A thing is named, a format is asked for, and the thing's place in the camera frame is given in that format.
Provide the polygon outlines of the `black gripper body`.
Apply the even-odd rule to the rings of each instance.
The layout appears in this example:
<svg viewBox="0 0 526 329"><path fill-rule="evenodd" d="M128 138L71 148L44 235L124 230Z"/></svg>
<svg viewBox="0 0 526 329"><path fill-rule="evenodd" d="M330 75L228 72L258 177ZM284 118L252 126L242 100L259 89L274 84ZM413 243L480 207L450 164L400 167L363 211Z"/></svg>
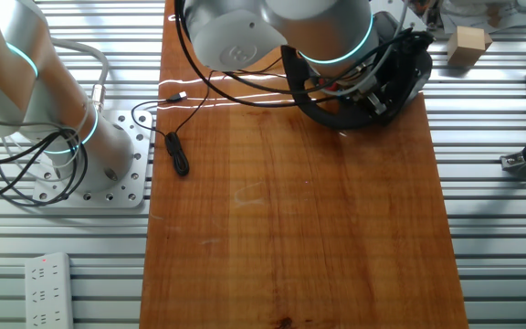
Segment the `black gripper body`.
<svg viewBox="0 0 526 329"><path fill-rule="evenodd" d="M356 85L354 85L354 87L355 90L352 92L352 100L354 102L383 102L381 96L382 84L379 80L366 80L363 83L357 83Z"/></svg>

